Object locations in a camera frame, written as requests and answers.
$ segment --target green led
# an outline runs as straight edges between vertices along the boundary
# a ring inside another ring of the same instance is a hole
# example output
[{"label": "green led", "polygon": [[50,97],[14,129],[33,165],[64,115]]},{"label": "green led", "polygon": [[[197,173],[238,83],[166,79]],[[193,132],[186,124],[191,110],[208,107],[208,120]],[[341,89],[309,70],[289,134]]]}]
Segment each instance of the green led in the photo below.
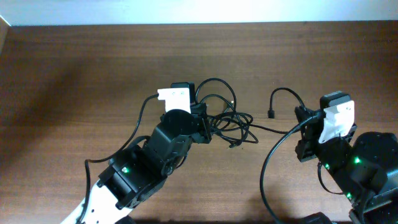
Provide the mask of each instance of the green led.
[{"label": "green led", "polygon": [[127,174],[128,172],[130,172],[130,170],[127,167],[123,167],[122,172]]},{"label": "green led", "polygon": [[354,158],[354,163],[355,164],[359,164],[361,162],[361,160],[358,158],[358,157],[355,157]]}]

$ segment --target white wall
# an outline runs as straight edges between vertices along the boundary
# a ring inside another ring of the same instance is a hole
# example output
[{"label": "white wall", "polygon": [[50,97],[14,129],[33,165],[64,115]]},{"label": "white wall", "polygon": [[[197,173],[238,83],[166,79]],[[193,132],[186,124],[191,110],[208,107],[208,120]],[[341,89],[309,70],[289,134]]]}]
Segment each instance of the white wall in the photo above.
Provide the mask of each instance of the white wall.
[{"label": "white wall", "polygon": [[12,26],[398,19],[398,0],[0,0]]}]

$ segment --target cable tip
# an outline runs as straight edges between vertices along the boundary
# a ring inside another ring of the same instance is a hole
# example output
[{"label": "cable tip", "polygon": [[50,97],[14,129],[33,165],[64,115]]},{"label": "cable tip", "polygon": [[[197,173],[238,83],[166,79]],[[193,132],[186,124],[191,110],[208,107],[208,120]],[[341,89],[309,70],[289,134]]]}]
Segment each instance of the cable tip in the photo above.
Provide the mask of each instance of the cable tip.
[{"label": "cable tip", "polygon": [[273,110],[269,110],[268,111],[268,118],[270,118],[270,119],[274,119],[275,118],[275,111],[273,111]]}]

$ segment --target cable connector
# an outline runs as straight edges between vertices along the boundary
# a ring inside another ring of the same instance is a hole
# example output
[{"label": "cable connector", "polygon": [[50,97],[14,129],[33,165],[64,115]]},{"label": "cable connector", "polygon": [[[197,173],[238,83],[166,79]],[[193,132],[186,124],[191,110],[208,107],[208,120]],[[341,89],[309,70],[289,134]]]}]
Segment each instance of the cable connector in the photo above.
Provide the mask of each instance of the cable connector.
[{"label": "cable connector", "polygon": [[268,118],[274,119],[275,118],[275,111],[273,111],[272,109],[269,109]]}]

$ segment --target wooden table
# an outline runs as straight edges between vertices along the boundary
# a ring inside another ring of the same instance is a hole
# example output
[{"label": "wooden table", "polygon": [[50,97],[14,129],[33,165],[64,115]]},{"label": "wooden table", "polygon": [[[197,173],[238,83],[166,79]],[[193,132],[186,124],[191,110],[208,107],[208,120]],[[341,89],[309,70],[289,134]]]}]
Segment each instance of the wooden table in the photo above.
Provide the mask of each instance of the wooden table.
[{"label": "wooden table", "polygon": [[[0,57],[0,223],[59,223],[85,193],[86,158],[113,153],[134,129],[144,99],[172,82],[226,80],[238,111],[254,122],[288,130],[296,99],[312,109],[336,90],[355,100],[356,136],[398,133],[398,23],[13,27]],[[219,83],[201,96],[218,93]],[[224,105],[209,100],[209,114]],[[138,135],[150,134],[164,112],[152,100]],[[136,220],[270,220],[259,192],[262,163],[281,137],[251,129],[259,144],[233,149],[215,137],[193,145],[186,163],[132,213]],[[344,196],[325,192],[317,161],[299,163],[298,135],[274,154],[266,171],[270,205],[281,217],[324,212],[348,220]],[[106,164],[91,166],[94,182]],[[338,190],[324,172],[325,183]]]}]

